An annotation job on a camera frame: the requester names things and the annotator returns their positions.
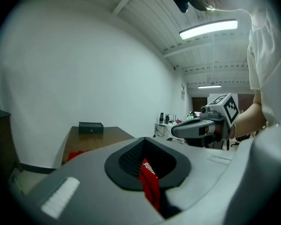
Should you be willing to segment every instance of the red object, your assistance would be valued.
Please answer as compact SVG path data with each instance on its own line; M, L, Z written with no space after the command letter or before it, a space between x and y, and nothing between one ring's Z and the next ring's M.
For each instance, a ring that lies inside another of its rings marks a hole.
M139 179L143 184L146 198L158 211L160 203L159 179L146 159L141 164Z
M79 154L82 154L84 152L87 152L87 151L78 151L78 152L71 152L69 154L69 157L67 159L67 162L70 161L71 159L73 159L74 157L78 156Z

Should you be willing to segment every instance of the white table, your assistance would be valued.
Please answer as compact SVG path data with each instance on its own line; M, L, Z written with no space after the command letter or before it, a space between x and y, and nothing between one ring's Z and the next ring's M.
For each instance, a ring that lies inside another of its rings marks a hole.
M161 137L161 138L164 138L165 140L167 140L168 138L171 137L171 138L173 138L173 141L185 144L183 138L175 137L170 133L172 127L174 126L172 123L165 124L165 123L156 122L155 127L156 126L159 131L159 132L155 132L156 137Z

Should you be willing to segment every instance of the ceiling light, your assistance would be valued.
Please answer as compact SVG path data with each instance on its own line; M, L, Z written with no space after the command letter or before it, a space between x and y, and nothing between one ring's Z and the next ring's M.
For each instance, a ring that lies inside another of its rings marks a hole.
M220 88L222 85L212 85L212 86L201 86L198 88Z
M180 37L184 40L208 32L215 32L215 31L236 29L236 28L237 28L237 20L227 19L227 20L219 20L216 22L208 22L199 26L195 26L186 29L184 31L181 31L179 32L179 34Z

